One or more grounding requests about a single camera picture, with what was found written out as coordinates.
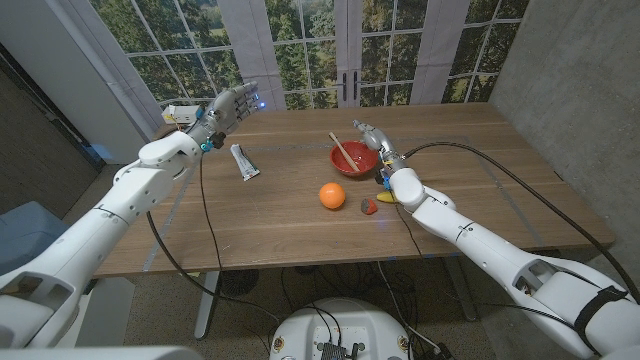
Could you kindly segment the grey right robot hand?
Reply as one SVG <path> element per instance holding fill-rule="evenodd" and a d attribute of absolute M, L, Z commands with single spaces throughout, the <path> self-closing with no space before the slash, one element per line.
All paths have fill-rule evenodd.
<path fill-rule="evenodd" d="M 391 174 L 407 167 L 404 159 L 396 151 L 391 140 L 382 130 L 358 120 L 354 120 L 353 125 L 360 131 L 367 147 L 378 153 L 383 166 Z"/>

